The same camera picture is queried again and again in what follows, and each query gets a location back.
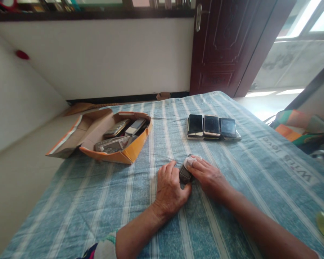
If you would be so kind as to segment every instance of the shelf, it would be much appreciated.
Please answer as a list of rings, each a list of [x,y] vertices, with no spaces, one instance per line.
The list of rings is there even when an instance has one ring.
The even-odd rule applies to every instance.
[[[116,10],[95,12],[0,13],[0,22],[191,18],[195,10]]]

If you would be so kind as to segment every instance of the wall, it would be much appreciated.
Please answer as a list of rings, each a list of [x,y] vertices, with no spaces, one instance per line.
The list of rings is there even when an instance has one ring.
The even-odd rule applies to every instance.
[[[0,151],[66,108],[64,99],[0,37]]]
[[[324,84],[298,110],[308,114],[317,114],[324,119]]]
[[[275,42],[251,88],[305,88],[324,68],[324,40]]]
[[[2,22],[66,99],[189,91],[193,18]]]

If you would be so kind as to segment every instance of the white wall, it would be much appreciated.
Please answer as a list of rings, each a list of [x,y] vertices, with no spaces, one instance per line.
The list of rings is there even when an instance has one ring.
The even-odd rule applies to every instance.
[[[66,108],[65,100],[0,37],[0,151]]]
[[[189,91],[193,18],[2,22],[66,99]]]
[[[317,114],[324,119],[324,84],[298,110],[311,115]]]

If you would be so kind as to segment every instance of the tiled floor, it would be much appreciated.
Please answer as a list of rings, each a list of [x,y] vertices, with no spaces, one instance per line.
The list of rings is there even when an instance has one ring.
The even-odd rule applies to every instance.
[[[297,96],[275,94],[236,98],[236,101],[263,120],[283,110]],[[71,128],[77,117],[77,114],[59,116],[0,153],[0,254],[62,163],[61,159],[45,154]]]

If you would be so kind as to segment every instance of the bed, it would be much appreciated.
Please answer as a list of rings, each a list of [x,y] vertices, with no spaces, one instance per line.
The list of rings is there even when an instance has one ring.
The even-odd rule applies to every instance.
[[[324,211],[324,168],[222,92],[112,106],[148,113],[153,129],[136,162],[95,161],[76,151],[56,172],[2,258],[75,258],[137,217],[156,195],[156,172],[189,154],[221,168],[227,180],[259,209],[324,258],[315,216]],[[238,142],[187,140],[186,118],[216,114],[236,120]],[[187,204],[140,257],[261,258],[225,208],[193,182]]]

